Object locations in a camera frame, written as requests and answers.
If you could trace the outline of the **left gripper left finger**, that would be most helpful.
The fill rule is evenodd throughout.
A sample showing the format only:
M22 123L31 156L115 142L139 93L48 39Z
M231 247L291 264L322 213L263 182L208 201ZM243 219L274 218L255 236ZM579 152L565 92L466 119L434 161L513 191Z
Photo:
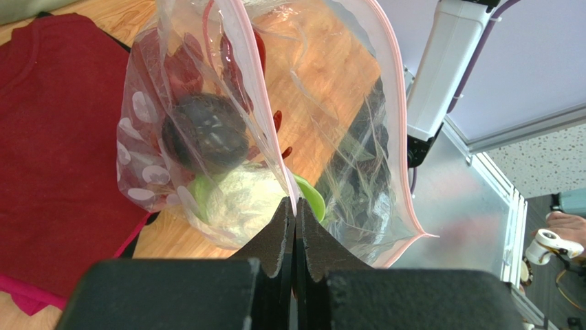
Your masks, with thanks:
M101 261L77 284L57 328L294 329L293 231L284 198L229 258Z

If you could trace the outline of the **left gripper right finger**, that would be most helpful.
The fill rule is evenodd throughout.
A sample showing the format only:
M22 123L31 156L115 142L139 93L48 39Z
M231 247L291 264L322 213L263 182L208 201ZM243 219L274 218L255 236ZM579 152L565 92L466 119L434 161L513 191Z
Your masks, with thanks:
M487 272L376 269L343 247L304 199L295 220L300 329L521 329L510 289Z

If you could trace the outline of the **toy cauliflower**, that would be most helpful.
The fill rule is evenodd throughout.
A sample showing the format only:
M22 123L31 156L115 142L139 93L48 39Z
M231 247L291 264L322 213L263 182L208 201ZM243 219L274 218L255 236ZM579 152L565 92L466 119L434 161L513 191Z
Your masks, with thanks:
M255 162L206 162L175 191L188 222L227 250L243 247L289 199L273 171Z

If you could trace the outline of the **dark purple toy plum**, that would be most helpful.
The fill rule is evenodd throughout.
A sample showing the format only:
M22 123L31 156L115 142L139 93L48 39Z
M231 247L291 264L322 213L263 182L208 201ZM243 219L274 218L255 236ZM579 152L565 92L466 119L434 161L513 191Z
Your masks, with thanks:
M167 154L192 173L220 175L247 158L246 123L229 98L201 93L181 99L162 123Z

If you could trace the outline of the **clear zip top bag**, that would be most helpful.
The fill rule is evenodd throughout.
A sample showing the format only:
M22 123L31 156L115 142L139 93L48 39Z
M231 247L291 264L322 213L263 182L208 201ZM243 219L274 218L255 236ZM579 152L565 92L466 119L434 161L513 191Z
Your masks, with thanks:
M403 65L375 1L243 1L266 53L281 114L284 163L271 168L291 202L314 188L320 224L352 254L388 267L425 236L409 189ZM139 207L185 210L175 189L193 174L118 161L120 192Z

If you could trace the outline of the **red toy lobster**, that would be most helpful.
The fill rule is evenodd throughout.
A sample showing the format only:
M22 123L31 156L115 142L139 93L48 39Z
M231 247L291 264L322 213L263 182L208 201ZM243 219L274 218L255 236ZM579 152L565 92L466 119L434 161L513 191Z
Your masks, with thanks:
M167 154L161 131L183 98L229 98L246 123L244 162L278 168L281 114L270 105L266 53L243 1L158 1L155 16L131 47L118 129L119 163L186 170Z

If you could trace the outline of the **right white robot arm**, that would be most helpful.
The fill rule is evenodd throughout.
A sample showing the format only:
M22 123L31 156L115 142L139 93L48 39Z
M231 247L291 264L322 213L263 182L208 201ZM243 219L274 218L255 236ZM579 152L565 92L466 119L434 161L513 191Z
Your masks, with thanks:
M498 1L438 1L433 26L407 99L407 164L431 149Z

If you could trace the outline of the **person's hand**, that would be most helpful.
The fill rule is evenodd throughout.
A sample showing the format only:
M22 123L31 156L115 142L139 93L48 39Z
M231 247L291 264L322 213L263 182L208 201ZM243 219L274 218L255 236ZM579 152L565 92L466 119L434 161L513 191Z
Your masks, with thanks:
M585 247L585 219L574 214L559 211L550 212L546 216L545 229L548 229L562 239L573 241Z

